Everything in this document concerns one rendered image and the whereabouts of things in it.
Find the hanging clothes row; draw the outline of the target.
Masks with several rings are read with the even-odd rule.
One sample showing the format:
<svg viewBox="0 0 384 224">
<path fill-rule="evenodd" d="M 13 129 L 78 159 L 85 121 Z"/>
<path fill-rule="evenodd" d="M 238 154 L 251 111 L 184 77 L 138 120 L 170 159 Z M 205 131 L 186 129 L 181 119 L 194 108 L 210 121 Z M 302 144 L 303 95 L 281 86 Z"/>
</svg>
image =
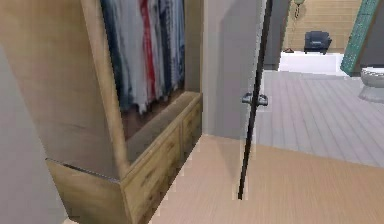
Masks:
<svg viewBox="0 0 384 224">
<path fill-rule="evenodd" d="M 184 0 L 100 3 L 119 107 L 143 114 L 184 85 Z"/>
</svg>

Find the green hanging wall lamp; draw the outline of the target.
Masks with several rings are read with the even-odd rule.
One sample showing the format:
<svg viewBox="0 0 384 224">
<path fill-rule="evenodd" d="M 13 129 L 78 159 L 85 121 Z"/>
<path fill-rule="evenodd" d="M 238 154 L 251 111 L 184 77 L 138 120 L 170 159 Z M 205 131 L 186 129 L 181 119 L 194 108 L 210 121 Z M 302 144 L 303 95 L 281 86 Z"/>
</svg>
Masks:
<svg viewBox="0 0 384 224">
<path fill-rule="evenodd" d="M 300 6 L 304 4 L 305 0 L 293 0 L 293 2 L 296 5 L 295 11 L 294 11 L 294 18 L 297 19 L 300 14 Z"/>
</svg>

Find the light wooden wardrobe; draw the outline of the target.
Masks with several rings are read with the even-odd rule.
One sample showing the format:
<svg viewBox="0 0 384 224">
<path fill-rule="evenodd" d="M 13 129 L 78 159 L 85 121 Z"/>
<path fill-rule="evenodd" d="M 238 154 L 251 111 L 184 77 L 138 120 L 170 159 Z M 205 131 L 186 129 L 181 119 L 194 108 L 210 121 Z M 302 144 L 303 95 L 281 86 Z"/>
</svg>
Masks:
<svg viewBox="0 0 384 224">
<path fill-rule="evenodd" d="M 185 81 L 119 107 L 100 0 L 0 0 L 0 48 L 77 224 L 152 224 L 202 133 L 204 0 L 184 0 Z"/>
</svg>

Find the black edged room door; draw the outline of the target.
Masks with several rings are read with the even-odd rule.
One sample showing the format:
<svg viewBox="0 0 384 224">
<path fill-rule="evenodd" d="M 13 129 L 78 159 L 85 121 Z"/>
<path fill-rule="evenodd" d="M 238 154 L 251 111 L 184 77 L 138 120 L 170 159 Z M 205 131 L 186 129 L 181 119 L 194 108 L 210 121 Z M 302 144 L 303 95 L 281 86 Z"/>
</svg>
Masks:
<svg viewBox="0 0 384 224">
<path fill-rule="evenodd" d="M 266 48 L 267 48 L 267 39 L 268 39 L 272 9 L 273 9 L 273 0 L 266 0 L 266 8 L 264 10 L 264 17 L 263 17 L 264 21 L 263 21 L 263 26 L 261 31 L 261 40 L 259 43 L 258 57 L 256 61 L 255 82 L 253 85 L 253 91 L 251 92 L 253 94 L 253 103 L 252 105 L 248 104 L 251 107 L 251 110 L 250 110 L 250 116 L 248 120 L 242 169 L 241 169 L 241 175 L 239 180 L 239 188 L 238 188 L 239 200 L 243 199 L 243 194 L 245 189 L 245 179 L 246 179 L 247 168 L 249 163 L 249 156 L 251 152 L 251 144 L 252 144 L 252 136 L 253 136 L 253 130 L 254 130 L 255 120 L 256 120 L 256 112 L 257 112 L 257 108 L 259 107 L 256 105 L 256 99 L 257 99 L 257 96 L 261 94 L 260 93 L 261 80 L 262 80 L 262 73 L 264 69 L 264 58 L 265 58 Z"/>
</svg>

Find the teal patterned panel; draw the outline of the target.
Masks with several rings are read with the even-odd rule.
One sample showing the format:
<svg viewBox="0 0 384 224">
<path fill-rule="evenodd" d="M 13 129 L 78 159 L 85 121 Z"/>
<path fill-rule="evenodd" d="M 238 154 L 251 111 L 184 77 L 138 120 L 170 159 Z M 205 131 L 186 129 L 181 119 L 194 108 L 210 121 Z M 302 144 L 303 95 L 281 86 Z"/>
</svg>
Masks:
<svg viewBox="0 0 384 224">
<path fill-rule="evenodd" d="M 382 0 L 362 0 L 354 26 L 349 36 L 340 69 L 348 76 L 357 76 L 357 65 L 365 47 L 371 23 Z"/>
</svg>

